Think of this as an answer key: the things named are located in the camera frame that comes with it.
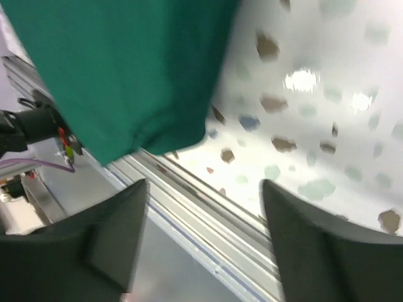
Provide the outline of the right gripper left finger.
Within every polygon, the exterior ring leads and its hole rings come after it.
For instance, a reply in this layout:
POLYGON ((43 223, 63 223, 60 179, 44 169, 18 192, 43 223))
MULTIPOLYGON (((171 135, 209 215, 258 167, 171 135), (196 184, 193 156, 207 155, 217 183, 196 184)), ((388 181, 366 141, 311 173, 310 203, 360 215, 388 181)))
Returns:
POLYGON ((120 301, 132 289, 147 215, 139 180, 27 235, 1 235, 2 301, 120 301))

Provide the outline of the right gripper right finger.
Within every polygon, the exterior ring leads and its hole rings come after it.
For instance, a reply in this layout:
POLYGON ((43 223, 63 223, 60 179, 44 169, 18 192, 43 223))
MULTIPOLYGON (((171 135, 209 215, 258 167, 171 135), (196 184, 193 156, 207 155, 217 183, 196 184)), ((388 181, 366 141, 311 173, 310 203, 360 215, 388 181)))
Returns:
POLYGON ((402 237, 334 216, 267 179, 261 192, 285 301, 402 301, 402 237))

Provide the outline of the green surgical drape cloth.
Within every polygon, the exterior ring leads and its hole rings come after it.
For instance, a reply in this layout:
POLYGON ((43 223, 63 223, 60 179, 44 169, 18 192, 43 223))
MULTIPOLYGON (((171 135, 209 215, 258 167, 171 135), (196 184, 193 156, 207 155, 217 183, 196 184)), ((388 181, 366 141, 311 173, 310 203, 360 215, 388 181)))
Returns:
POLYGON ((76 137, 100 164, 196 145, 238 1, 2 1, 76 137))

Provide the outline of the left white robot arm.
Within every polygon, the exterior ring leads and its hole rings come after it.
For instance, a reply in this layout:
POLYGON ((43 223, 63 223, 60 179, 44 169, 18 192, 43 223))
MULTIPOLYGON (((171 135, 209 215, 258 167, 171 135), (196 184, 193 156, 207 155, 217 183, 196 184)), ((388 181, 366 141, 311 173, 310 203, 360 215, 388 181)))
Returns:
POLYGON ((71 134, 52 101, 33 101, 20 112, 1 110, 1 155, 23 152, 33 143, 71 134))

